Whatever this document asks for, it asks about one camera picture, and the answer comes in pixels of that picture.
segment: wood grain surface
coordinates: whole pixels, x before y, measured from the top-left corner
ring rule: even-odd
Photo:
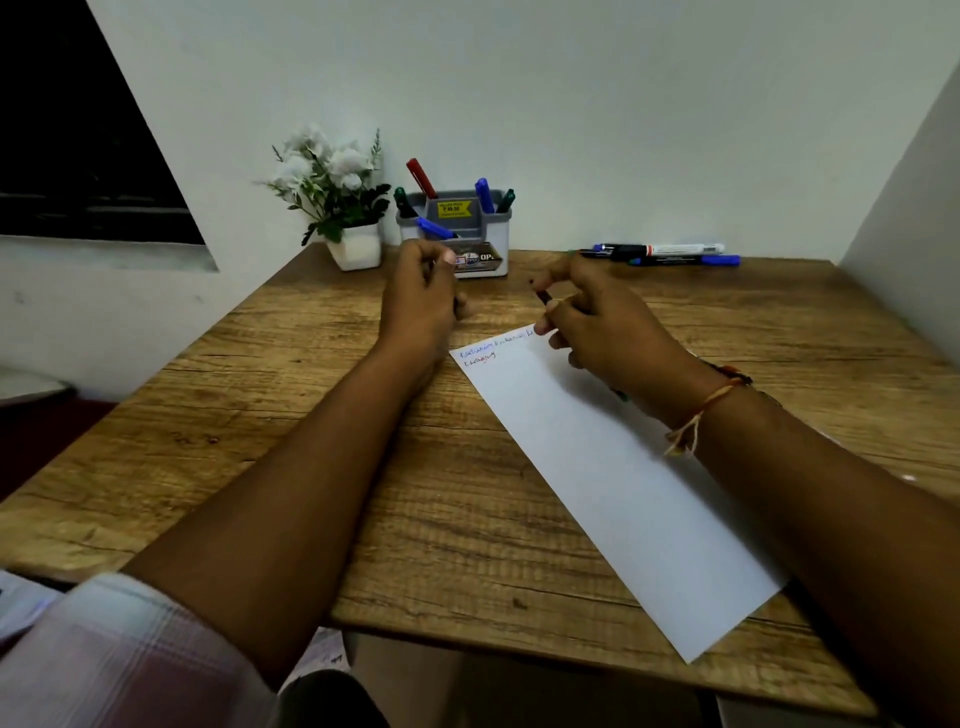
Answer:
[[[556,255],[514,252],[507,278],[463,281],[475,315],[452,345],[534,321],[542,307],[527,280]],[[615,272],[688,347],[960,504],[960,376],[843,272],[768,259]],[[121,567],[364,354],[383,276],[344,274],[322,246],[304,250],[0,505],[0,564],[73,581]],[[685,665],[452,360],[399,429],[331,621],[876,710],[783,595]]]

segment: window sill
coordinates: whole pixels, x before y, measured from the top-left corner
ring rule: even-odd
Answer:
[[[213,255],[204,245],[0,235],[0,268],[14,261],[121,271],[219,273]]]

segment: white flower pot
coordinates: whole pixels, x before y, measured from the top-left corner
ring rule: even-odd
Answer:
[[[330,254],[333,255],[333,260],[342,271],[376,268],[383,259],[380,221],[362,228],[345,228],[341,242],[331,243],[329,240],[325,242]]]

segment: white paper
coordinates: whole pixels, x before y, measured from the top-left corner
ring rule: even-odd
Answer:
[[[318,629],[306,650],[300,656],[293,671],[280,686],[280,692],[303,675],[319,672],[322,669],[338,669],[341,672],[350,672],[347,662],[347,650],[344,648],[344,635],[339,629]]]
[[[62,596],[29,579],[0,571],[0,654],[9,640],[30,629]]]
[[[787,576],[666,429],[533,327],[450,353],[663,634],[690,662]]]

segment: white wall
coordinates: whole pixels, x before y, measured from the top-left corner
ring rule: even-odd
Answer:
[[[299,122],[382,127],[407,188],[411,156],[514,187],[515,247],[709,233],[836,260],[960,40],[955,0],[90,4],[222,271],[5,265],[0,362],[115,397],[296,253],[302,221],[252,181]]]
[[[960,67],[843,259],[960,366]]]

